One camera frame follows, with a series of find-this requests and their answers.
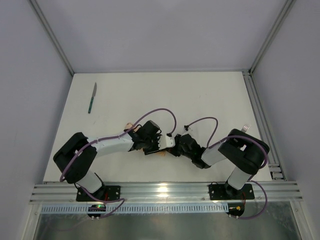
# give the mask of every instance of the glass panel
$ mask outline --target glass panel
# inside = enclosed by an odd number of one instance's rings
[[[263,203],[245,205],[258,213]],[[34,240],[301,240],[289,202],[270,202],[252,220],[226,213],[120,214],[91,221],[83,214],[42,214]]]

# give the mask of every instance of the gray wall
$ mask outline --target gray wall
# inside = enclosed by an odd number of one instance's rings
[[[319,226],[320,1],[298,0],[254,73],[286,174]]]
[[[76,73],[250,68],[285,0],[38,0]]]
[[[71,76],[26,0],[0,1],[0,234],[21,234]]]

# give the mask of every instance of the aluminum rail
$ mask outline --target aluminum rail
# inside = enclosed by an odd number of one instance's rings
[[[269,202],[302,201],[302,194],[295,181],[259,182],[267,193]],[[208,185],[210,182],[106,182],[107,186],[121,186],[121,198],[126,203],[211,203]],[[264,202],[264,194],[252,182],[254,200]],[[77,189],[67,183],[35,185],[30,204],[66,204],[76,201]],[[220,200],[214,203],[232,203],[238,200]]]

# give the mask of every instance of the knife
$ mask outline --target knife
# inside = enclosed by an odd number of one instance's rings
[[[92,97],[91,97],[91,101],[90,101],[90,106],[89,106],[89,110],[88,110],[88,114],[91,113],[91,108],[92,108],[92,104],[94,102],[94,98],[96,96],[96,92],[97,92],[97,83],[94,83],[94,87],[93,87],[93,92],[92,92]]]

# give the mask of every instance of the green knife handle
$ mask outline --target green knife handle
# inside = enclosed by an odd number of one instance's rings
[[[92,103],[93,102],[94,102],[94,97],[91,98],[88,114],[91,113],[91,108],[92,108]]]

